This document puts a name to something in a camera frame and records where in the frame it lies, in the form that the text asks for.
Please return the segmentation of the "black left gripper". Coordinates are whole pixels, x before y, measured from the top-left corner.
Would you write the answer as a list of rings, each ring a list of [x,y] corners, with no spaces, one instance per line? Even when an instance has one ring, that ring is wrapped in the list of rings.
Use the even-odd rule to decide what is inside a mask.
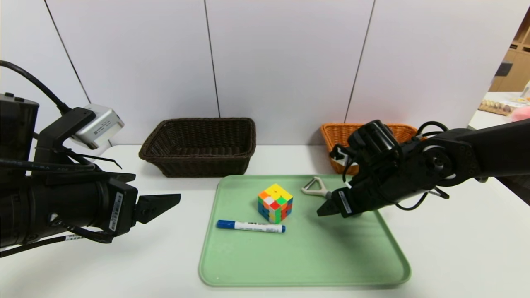
[[[101,229],[120,236],[178,205],[181,194],[143,195],[114,178],[30,178],[29,235]]]

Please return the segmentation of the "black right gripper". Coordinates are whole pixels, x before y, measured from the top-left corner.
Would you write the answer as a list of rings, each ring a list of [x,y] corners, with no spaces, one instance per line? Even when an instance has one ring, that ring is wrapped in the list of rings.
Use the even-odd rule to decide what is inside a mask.
[[[382,177],[368,172],[358,172],[350,179],[344,178],[341,188],[332,192],[318,209],[318,216],[331,216],[341,213],[342,217],[360,215],[394,205],[391,194],[395,191],[395,174],[383,174]]]

